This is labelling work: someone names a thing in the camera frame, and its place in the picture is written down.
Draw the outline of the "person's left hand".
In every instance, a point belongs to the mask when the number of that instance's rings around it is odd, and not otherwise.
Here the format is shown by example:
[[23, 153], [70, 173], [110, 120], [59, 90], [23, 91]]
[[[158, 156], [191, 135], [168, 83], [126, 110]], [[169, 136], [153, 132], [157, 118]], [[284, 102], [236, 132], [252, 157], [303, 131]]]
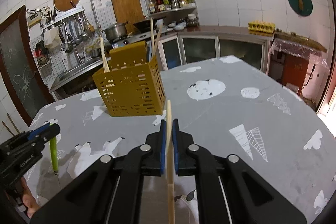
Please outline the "person's left hand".
[[29, 219], [41, 208], [36, 202], [35, 197], [32, 195], [29, 187], [27, 186], [27, 181], [24, 177], [21, 178], [21, 186], [23, 188], [22, 201], [27, 208], [27, 216]]

